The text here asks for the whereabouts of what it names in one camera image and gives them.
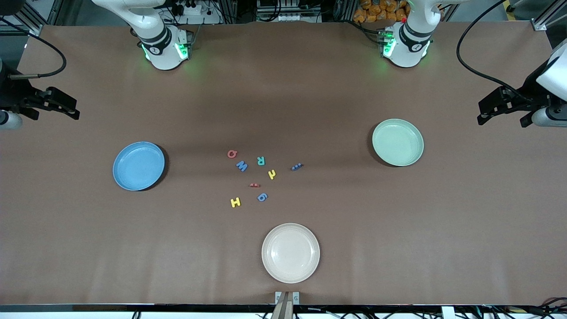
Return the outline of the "cream plate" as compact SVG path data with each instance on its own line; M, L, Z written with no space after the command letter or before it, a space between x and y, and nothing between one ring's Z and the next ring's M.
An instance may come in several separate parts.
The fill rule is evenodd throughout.
M298 284L311 277L320 263L321 249L315 234L306 226L285 223L264 238L261 259L273 279Z

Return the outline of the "green plate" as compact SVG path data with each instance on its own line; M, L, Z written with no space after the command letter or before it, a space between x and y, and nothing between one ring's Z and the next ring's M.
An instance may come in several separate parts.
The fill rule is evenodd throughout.
M371 133L371 145L381 160L393 166L410 166L424 152L421 132L409 121L391 118L380 122Z

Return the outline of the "white power strip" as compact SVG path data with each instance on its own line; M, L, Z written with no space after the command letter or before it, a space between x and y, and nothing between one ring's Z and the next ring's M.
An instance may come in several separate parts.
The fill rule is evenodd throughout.
M171 12L179 24L222 24L225 21L214 0L175 0Z

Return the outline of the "blue plate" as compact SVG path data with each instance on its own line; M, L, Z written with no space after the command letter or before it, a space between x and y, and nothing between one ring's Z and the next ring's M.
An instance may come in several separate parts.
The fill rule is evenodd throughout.
M118 186L128 191L143 191L160 180L166 158L160 147L147 141L128 145L117 154L112 175Z

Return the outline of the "black and white equipment rack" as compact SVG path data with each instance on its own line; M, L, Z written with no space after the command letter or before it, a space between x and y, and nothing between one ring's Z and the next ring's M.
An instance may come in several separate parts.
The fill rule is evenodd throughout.
M252 12L261 22L316 23L323 0L253 0Z

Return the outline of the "orange packets pile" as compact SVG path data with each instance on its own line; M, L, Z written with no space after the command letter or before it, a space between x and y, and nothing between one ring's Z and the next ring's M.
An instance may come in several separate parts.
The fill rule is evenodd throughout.
M358 0L353 22L372 23L379 20L406 22L411 8L407 0Z

